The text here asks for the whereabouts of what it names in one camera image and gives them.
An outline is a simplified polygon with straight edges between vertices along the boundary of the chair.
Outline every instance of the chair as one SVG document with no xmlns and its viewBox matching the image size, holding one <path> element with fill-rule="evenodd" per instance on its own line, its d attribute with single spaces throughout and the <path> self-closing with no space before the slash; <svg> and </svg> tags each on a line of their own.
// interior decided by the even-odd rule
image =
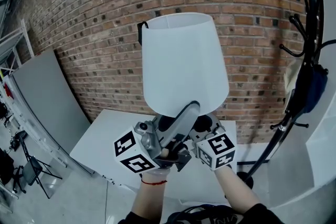
<svg viewBox="0 0 336 224">
<path fill-rule="evenodd" d="M 54 175 L 49 169 L 48 167 L 51 167 L 50 165 L 44 163 L 44 162 L 41 162 L 39 161 L 37 158 L 35 158 L 34 156 L 30 156 L 30 154 L 28 153 L 28 150 L 27 150 L 27 147 L 26 147 L 26 144 L 23 140 L 23 136 L 26 134 L 25 131 L 21 131 L 19 133 L 19 141 L 20 141 L 20 144 L 22 146 L 22 149 L 25 153 L 25 156 L 26 156 L 26 159 L 27 159 L 27 164 L 23 167 L 23 166 L 20 166 L 14 176 L 14 185 L 13 185 L 13 191 L 16 193 L 16 189 L 15 189 L 15 186 L 16 184 L 19 186 L 20 190 L 23 192 L 23 193 L 26 193 L 25 190 L 22 190 L 21 188 L 21 185 L 19 183 L 19 179 L 21 177 L 24 177 L 25 181 L 27 181 L 27 184 L 28 185 L 32 185 L 35 181 L 37 182 L 37 184 L 40 185 L 40 187 L 43 189 L 45 195 L 47 196 L 48 199 L 50 199 L 50 197 L 48 196 L 48 194 L 46 193 L 46 190 L 44 189 L 42 183 L 41 183 L 41 180 L 39 179 L 39 174 L 40 173 L 45 173 L 47 175 L 50 175 L 50 176 L 53 176 L 53 177 L 56 177 L 56 178 L 59 178 L 59 179 L 63 179 L 59 176 L 56 176 Z M 42 166 L 40 165 L 43 164 L 44 167 L 48 170 L 48 172 L 46 171 L 43 171 L 43 168 Z"/>
</svg>

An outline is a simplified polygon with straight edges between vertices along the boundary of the white cube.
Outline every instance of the white cube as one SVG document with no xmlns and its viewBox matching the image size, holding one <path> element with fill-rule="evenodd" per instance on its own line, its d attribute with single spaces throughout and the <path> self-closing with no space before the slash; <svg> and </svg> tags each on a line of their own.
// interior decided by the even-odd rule
<svg viewBox="0 0 336 224">
<path fill-rule="evenodd" d="M 236 147 L 227 132 L 196 143 L 197 157 L 211 170 L 230 164 L 234 160 L 235 151 Z"/>
<path fill-rule="evenodd" d="M 140 174 L 159 168 L 141 143 L 141 135 L 128 128 L 114 142 L 115 160 L 129 171 Z"/>
</svg>

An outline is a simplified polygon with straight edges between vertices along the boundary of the lamp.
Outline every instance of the lamp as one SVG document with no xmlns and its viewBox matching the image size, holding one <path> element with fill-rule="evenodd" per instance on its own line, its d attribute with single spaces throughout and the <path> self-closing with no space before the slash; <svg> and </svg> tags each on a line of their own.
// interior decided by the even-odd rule
<svg viewBox="0 0 336 224">
<path fill-rule="evenodd" d="M 143 92 L 151 109 L 174 118 L 192 101 L 200 104 L 200 115 L 224 102 L 229 84 L 210 15 L 170 14 L 138 28 L 143 46 Z"/>
</svg>

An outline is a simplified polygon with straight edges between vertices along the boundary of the brick wall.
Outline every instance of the brick wall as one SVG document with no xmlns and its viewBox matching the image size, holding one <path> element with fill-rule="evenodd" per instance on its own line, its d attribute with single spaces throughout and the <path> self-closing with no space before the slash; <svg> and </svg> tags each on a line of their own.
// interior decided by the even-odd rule
<svg viewBox="0 0 336 224">
<path fill-rule="evenodd" d="M 17 0 L 6 31 L 24 18 L 37 54 L 53 47 L 68 82 L 93 120 L 104 108 L 154 112 L 142 94 L 136 23 L 180 12 L 211 14 L 217 26 L 230 94 L 215 112 L 236 120 L 240 143 L 265 142 L 282 118 L 282 74 L 302 37 L 289 24 L 303 0 Z M 23 59 L 27 51 L 19 50 Z"/>
</svg>

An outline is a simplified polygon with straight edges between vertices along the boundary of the red string bracelet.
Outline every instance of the red string bracelet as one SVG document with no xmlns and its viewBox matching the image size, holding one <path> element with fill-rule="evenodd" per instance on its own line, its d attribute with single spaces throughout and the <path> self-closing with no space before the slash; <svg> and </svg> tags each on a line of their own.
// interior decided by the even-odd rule
<svg viewBox="0 0 336 224">
<path fill-rule="evenodd" d="M 162 185 L 162 184 L 166 183 L 167 180 L 164 180 L 164 181 L 161 181 L 161 182 L 157 182 L 157 183 L 147 183 L 147 182 L 144 182 L 144 181 L 141 179 L 141 182 L 144 183 L 144 184 L 147 184 L 147 185 L 156 186 L 156 185 Z"/>
</svg>

